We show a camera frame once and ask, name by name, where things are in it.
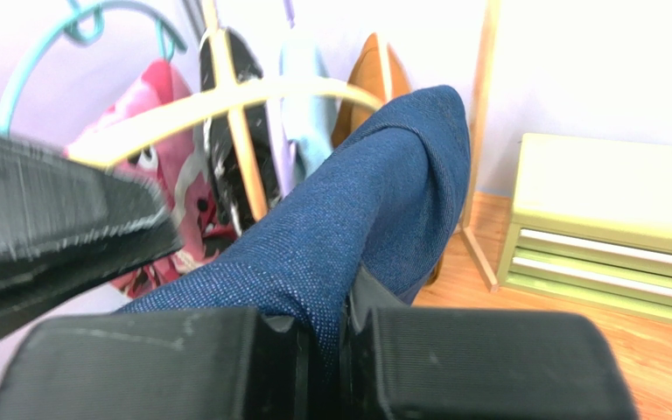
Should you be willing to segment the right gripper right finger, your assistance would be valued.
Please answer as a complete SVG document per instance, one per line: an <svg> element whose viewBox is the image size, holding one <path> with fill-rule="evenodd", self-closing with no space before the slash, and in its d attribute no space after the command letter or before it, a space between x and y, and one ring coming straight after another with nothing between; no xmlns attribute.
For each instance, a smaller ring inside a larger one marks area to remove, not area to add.
<svg viewBox="0 0 672 420"><path fill-rule="evenodd" d="M412 307L360 269L342 312L345 419L635 419L601 331L560 311Z"/></svg>

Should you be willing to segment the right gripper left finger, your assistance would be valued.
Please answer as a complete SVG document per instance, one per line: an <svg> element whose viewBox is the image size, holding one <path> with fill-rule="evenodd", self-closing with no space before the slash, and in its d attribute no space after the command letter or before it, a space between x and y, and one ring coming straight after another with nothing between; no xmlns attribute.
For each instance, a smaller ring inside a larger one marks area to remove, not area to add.
<svg viewBox="0 0 672 420"><path fill-rule="evenodd" d="M0 419L305 419L310 340L255 308L53 318L0 382Z"/></svg>

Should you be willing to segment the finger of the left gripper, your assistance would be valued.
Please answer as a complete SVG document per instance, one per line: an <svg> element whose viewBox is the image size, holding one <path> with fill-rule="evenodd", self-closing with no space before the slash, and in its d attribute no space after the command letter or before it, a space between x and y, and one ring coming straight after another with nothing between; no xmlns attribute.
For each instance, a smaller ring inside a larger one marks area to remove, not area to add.
<svg viewBox="0 0 672 420"><path fill-rule="evenodd" d="M149 180L0 137L0 339L181 245Z"/></svg>

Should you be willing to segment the yellow clothes hanger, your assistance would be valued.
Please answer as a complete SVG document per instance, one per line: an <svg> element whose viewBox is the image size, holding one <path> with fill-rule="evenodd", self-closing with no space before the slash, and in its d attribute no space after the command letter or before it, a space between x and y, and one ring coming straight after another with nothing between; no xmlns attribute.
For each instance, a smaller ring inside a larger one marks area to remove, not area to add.
<svg viewBox="0 0 672 420"><path fill-rule="evenodd" d="M285 76L252 80L193 94L113 124L87 139L68 145L66 156L84 165L108 168L207 118L222 116L230 109L259 105L271 99L291 95L335 97L372 110L377 110L384 104L375 95L342 80L322 77L296 79Z"/></svg>

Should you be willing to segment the pink camouflage trousers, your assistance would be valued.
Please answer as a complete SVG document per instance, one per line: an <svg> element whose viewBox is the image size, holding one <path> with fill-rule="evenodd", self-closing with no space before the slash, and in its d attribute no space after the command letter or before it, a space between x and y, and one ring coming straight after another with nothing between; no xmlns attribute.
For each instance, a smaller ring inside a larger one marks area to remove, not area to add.
<svg viewBox="0 0 672 420"><path fill-rule="evenodd" d="M177 68L163 59L156 59L95 123L82 131L75 144L89 145L100 130L183 99L190 93ZM195 139L192 130L168 136L125 158L116 169L157 182L178 220L178 230L184 242L183 248L176 253L112 280L112 285L128 298L139 298L210 263L235 241L235 230L217 218L217 204L203 146Z"/></svg>

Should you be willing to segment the dark blue denim trousers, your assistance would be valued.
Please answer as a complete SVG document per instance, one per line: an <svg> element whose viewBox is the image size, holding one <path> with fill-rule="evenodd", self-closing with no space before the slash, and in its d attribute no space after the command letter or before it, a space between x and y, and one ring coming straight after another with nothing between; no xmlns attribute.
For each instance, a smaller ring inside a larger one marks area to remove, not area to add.
<svg viewBox="0 0 672 420"><path fill-rule="evenodd" d="M369 117L304 182L209 264L126 312L254 306L311 327L318 375L338 364L340 313L362 271L410 298L465 203L469 132L459 93L429 87Z"/></svg>

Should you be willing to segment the teal clothes hanger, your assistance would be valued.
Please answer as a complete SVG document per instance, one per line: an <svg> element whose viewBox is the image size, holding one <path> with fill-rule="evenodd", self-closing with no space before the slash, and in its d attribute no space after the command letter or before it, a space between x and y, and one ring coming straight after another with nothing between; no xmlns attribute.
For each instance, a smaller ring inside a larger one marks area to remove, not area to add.
<svg viewBox="0 0 672 420"><path fill-rule="evenodd" d="M170 62L189 48L182 31L147 1L72 1L10 74L0 134L39 128L70 140L151 62Z"/></svg>

